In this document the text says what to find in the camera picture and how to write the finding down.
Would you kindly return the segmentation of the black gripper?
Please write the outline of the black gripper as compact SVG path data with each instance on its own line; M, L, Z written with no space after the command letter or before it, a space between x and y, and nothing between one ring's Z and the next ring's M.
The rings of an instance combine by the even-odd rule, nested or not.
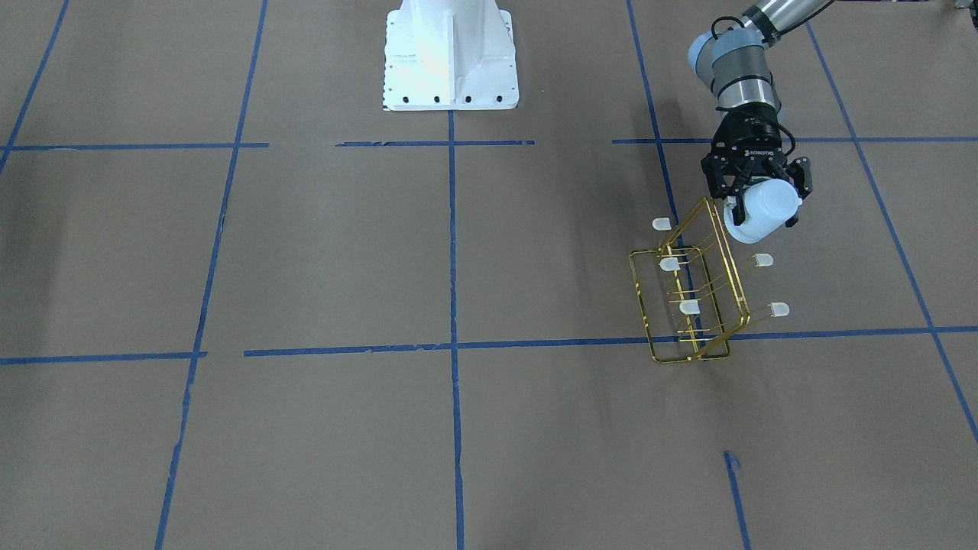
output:
M811 161L790 160L797 147L792 132L778 121L773 109L721 109L722 121L701 160L713 199L723 199L734 215L744 215L743 194L757 179L783 179L797 194L794 213L785 222L799 222L802 205L813 191Z

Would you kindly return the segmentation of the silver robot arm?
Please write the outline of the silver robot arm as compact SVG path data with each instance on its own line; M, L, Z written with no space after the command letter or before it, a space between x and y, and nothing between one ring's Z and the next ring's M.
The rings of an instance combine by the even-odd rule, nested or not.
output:
M827 10L827 1L758 1L742 15L721 15L688 50L688 63L722 115L701 160L724 224L743 243L792 227L811 195L811 164L792 159L797 141L783 124L767 52Z

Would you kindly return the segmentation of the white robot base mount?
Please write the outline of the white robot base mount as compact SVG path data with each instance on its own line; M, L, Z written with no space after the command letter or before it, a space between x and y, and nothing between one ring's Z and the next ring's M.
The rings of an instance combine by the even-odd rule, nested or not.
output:
M385 31L385 111L486 111L520 103L513 18L495 1L403 1L387 13Z

